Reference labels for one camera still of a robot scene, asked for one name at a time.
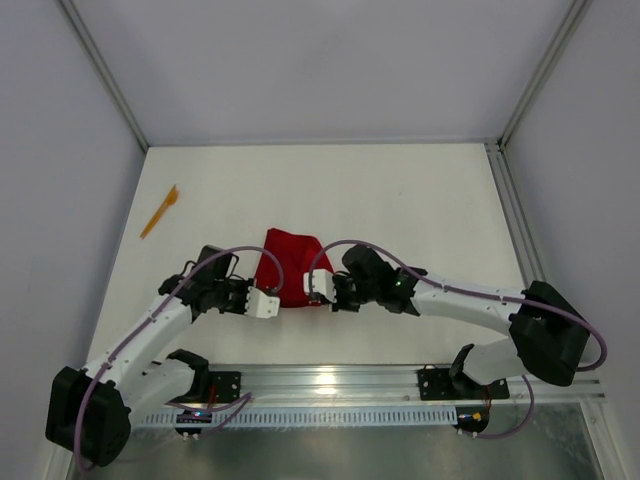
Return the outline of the red cloth napkin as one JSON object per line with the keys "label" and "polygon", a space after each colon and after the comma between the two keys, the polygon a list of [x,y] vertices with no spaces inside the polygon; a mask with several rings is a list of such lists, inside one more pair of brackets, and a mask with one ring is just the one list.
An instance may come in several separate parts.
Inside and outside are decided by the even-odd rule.
{"label": "red cloth napkin", "polygon": [[[280,262],[284,273],[284,284],[279,290],[281,308],[302,308],[309,305],[308,295],[303,289],[303,275],[308,273],[311,262],[323,248],[316,237],[286,232],[277,228],[267,230],[263,248],[271,252]],[[326,254],[318,260],[315,269],[334,269]],[[256,285],[263,289],[273,289],[278,285],[279,273],[275,263],[266,255],[261,255],[255,273]]]}

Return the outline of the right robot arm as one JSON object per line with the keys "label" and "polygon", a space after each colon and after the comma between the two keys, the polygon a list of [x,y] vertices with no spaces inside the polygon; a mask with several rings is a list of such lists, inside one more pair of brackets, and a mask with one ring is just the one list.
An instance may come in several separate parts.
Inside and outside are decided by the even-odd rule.
{"label": "right robot arm", "polygon": [[375,303],[393,314],[453,319],[500,334],[491,343],[463,346],[451,362],[448,377],[463,398],[527,374],[568,387],[592,335],[581,315],[545,282],[521,290],[453,283],[422,268],[392,266],[365,245],[348,249],[342,264],[323,294],[335,311],[356,312]]}

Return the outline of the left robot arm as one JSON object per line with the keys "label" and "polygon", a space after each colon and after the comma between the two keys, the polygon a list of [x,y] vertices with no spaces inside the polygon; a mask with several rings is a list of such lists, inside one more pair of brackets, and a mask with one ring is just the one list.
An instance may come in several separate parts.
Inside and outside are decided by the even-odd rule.
{"label": "left robot arm", "polygon": [[247,249],[206,246],[196,261],[167,278],[148,309],[119,340],[83,367],[54,377],[45,437],[69,451],[86,474],[114,462],[137,424],[157,409],[190,410],[211,400],[214,383],[206,358],[178,349],[161,351],[212,309],[241,316],[262,296],[253,279],[234,277],[231,263]]}

